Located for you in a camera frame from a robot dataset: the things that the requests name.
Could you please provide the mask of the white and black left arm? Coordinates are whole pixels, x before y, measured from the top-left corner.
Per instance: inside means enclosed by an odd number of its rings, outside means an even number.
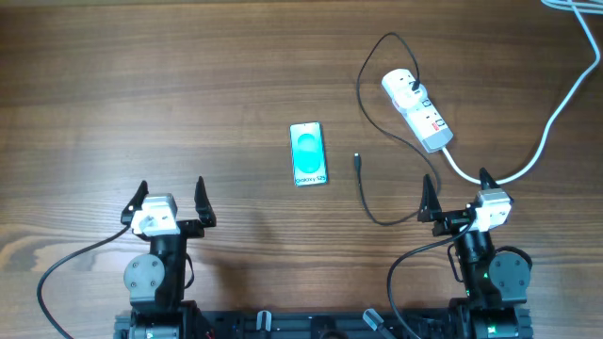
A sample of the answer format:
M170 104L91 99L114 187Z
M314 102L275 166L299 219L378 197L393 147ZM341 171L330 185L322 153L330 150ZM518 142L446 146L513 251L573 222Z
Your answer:
M197 303L184 300L185 290L194 282L186 277L186 268L192 266L187 241L204 237L204 230L217 223L202 178L196 183L194 202L198 217L178 220L172 194L151 194L143 181L122 210L121 223L148 242L150 250L132 259L124 270L132 310L115 318L115 339L215 336Z

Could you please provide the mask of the blue-screen Galaxy S25 smartphone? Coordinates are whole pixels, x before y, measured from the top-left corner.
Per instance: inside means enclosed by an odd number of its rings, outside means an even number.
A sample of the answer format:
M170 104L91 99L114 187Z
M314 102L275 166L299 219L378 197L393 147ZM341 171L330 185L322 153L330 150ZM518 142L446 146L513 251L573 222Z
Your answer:
M318 121L292 124L289 127L295 186L328 183L328 171L322 126Z

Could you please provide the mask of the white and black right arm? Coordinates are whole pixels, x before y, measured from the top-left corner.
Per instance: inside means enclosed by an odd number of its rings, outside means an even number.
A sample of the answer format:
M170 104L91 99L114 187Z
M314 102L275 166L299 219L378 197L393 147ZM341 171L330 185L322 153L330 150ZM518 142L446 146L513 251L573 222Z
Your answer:
M516 247L495 247L490 234L507 223L513 198L486 169L480 169L480 185L473 202L445 212L431 177L423 178L417 219L433 224L433 236L451 237L448 247L455 252L448 258L459 264L453 274L466 292L464 298L449 302L449 332L454 338L531 338L530 312L522 307L531 258Z

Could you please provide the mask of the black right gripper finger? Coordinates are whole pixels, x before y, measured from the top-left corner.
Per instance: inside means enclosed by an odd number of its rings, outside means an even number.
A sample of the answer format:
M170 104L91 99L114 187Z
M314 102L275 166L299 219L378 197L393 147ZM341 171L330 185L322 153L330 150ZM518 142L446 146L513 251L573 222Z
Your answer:
M443 212L431 177L429 174L425 174L423 177L423 191L418 208L417 220L420 222L437 221L440 220L442 216Z
M489 172L486 170L486 168L481 168L479 171L479 175L480 175L480 185L481 185L482 190L500 188L500 185L489 174Z

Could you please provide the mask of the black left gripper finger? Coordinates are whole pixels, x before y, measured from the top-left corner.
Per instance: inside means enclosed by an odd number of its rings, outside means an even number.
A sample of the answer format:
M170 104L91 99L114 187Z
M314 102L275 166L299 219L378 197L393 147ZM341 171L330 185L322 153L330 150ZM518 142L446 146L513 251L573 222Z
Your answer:
M148 184L142 181L129 203L123 208L121 213L121 224L130 225L135 213L142 209L142 204L145 197L149 194Z
M216 215L213 211L211 203L207 197L204 178L200 176L196 183L195 194L195 211L198 214L200 222L204 227L215 227L217 223Z

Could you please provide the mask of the white power strip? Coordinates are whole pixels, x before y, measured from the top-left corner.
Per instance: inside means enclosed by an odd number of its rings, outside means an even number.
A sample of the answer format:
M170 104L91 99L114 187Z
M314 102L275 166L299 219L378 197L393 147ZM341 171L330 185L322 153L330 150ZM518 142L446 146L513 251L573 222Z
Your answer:
M383 89L391 101L395 89L406 86L414 88L415 83L416 79L406 69L395 69L382 79ZM428 92L427 98L419 104L409 109L396 109L427 153L441 151L452 140L453 133L430 100Z

